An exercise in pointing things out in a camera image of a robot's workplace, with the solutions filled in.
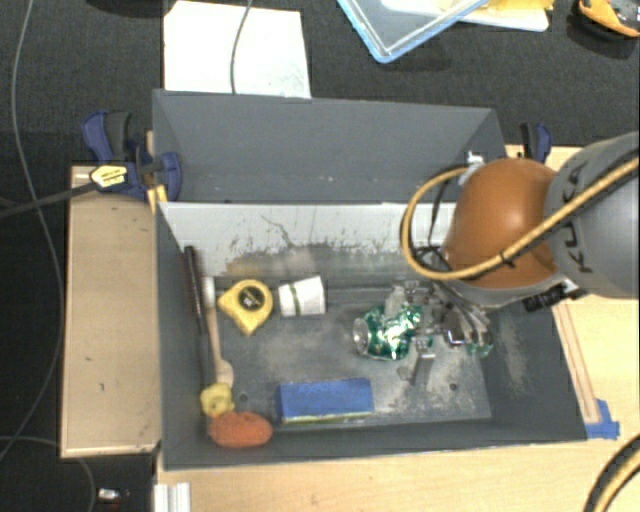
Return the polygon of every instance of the blue block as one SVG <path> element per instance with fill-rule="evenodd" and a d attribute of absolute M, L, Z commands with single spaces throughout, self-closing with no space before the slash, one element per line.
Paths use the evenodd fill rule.
<path fill-rule="evenodd" d="M 281 423 L 315 423 L 368 416 L 373 413 L 369 379 L 287 382 L 276 389 Z"/>

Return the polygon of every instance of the gray box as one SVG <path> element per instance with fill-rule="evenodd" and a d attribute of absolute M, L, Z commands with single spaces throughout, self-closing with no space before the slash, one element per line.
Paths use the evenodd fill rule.
<path fill-rule="evenodd" d="M 179 153 L 185 174 L 181 202 L 156 217 L 167 470 L 585 439 L 550 311 L 514 304 L 493 313 L 496 346 L 485 360 L 435 347 L 426 386 L 399 379 L 406 361 L 366 359 L 350 341 L 354 318 L 383 303 L 393 279 L 415 277 L 398 227 L 416 186 L 468 151 L 504 156 L 494 112 L 156 91 L 154 138 L 156 153 Z M 449 188 L 436 238 L 457 196 Z M 429 216 L 429 205 L 416 213 L 417 241 Z M 219 314 L 238 409 L 273 420 L 281 382 L 366 377 L 376 413 L 276 426 L 258 449 L 216 447 L 198 402 L 197 326 L 181 259 L 189 244 L 219 293 L 243 278 L 275 289 L 319 274 L 326 285 L 326 315 L 280 318 L 276 305 L 250 337 Z"/>

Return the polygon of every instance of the wooden board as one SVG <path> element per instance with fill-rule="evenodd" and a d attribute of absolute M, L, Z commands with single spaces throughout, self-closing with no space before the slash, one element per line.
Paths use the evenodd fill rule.
<path fill-rule="evenodd" d="M 91 168 L 73 169 L 73 186 Z M 160 439 L 154 231 L 140 201 L 69 209 L 61 455 L 148 452 Z"/>

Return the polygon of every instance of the orange ball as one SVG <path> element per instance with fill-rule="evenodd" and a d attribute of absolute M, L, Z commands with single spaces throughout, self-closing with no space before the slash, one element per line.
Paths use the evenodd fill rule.
<path fill-rule="evenodd" d="M 209 436 L 223 448 L 262 446 L 272 435 L 271 423 L 252 412 L 226 412 L 209 425 Z"/>

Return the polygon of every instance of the crumpled green can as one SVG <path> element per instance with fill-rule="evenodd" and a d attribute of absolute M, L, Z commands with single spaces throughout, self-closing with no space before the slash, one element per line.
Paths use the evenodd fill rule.
<path fill-rule="evenodd" d="M 376 306 L 353 322 L 353 341 L 363 355 L 392 361 L 403 359 L 409 353 L 421 317 L 421 306 L 404 304 L 390 318 L 385 316 L 384 306 Z"/>

